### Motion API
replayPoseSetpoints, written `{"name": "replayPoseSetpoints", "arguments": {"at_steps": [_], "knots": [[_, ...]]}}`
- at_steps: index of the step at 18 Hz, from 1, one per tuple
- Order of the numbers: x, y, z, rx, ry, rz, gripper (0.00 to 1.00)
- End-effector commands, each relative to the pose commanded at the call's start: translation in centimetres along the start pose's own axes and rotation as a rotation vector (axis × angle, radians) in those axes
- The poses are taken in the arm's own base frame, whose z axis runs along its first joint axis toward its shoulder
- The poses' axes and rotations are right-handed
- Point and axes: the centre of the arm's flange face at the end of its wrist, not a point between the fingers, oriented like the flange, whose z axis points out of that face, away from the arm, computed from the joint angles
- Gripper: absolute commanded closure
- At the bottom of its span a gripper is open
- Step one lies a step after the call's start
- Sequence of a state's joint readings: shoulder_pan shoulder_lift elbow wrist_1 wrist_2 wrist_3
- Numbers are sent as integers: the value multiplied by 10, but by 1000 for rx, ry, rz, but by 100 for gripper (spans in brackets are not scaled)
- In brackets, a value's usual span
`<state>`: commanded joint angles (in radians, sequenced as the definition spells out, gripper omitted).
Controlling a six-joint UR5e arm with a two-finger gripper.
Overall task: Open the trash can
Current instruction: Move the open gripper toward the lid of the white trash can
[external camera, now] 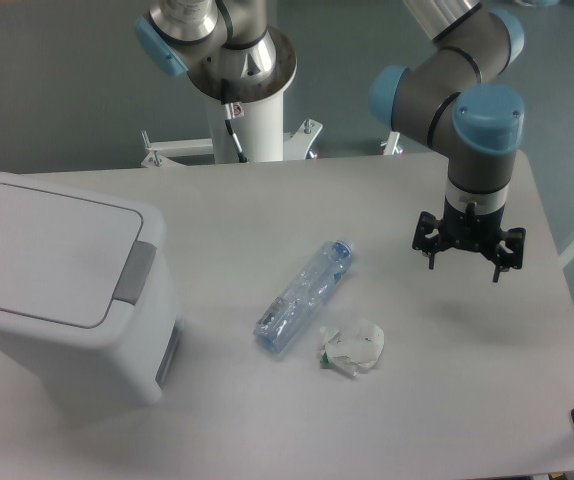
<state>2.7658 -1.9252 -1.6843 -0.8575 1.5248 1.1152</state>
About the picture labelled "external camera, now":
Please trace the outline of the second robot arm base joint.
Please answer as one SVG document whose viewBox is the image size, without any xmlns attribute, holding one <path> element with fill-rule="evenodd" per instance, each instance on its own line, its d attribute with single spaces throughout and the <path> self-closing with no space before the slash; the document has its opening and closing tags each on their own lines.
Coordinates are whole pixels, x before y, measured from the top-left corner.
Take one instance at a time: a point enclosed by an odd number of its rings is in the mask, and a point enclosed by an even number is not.
<svg viewBox="0 0 574 480">
<path fill-rule="evenodd" d="M 296 70 L 290 40 L 266 1 L 155 1 L 138 17 L 142 48 L 169 76 L 187 75 L 222 103 L 253 103 L 286 90 Z"/>
</svg>

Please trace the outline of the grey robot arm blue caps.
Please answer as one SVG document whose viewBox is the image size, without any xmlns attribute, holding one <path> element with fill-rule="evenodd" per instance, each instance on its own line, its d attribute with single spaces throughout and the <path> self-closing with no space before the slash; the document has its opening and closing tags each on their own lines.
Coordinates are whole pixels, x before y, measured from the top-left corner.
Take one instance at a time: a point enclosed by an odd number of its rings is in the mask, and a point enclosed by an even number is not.
<svg viewBox="0 0 574 480">
<path fill-rule="evenodd" d="M 449 249 L 478 253 L 495 278 L 523 266 L 526 231 L 501 223 L 525 104 L 496 83 L 520 55 L 525 34 L 516 16 L 479 1 L 408 1 L 435 46 L 417 68 L 391 65 L 373 81 L 371 114 L 448 160 L 442 218 L 422 212 L 412 241 L 430 263 Z"/>
</svg>

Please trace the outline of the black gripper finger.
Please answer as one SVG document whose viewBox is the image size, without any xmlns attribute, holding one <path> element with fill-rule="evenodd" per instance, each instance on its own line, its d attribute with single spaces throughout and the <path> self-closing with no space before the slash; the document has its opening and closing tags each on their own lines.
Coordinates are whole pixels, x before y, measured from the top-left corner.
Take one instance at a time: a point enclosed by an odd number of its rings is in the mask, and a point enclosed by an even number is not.
<svg viewBox="0 0 574 480">
<path fill-rule="evenodd" d="M 499 282 L 502 273 L 522 268 L 525 240 L 526 230 L 522 227 L 499 229 L 484 245 L 484 257 L 494 264 L 493 283 Z"/>
<path fill-rule="evenodd" d="M 412 240 L 412 249 L 421 252 L 428 259 L 430 270 L 435 267 L 436 255 L 446 250 L 441 227 L 442 221 L 433 214 L 426 211 L 420 213 Z"/>
</svg>

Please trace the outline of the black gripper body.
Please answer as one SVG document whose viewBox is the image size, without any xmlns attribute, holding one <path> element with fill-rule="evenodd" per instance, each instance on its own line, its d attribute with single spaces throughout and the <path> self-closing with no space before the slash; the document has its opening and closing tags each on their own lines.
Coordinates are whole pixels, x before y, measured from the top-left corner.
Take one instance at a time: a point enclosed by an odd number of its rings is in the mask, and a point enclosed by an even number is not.
<svg viewBox="0 0 574 480">
<path fill-rule="evenodd" d="M 444 203 L 440 225 L 441 250 L 451 248 L 470 252 L 496 252 L 501 241 L 501 222 L 505 206 L 497 210 L 478 214 L 467 205 L 463 211 L 448 200 Z"/>
</svg>

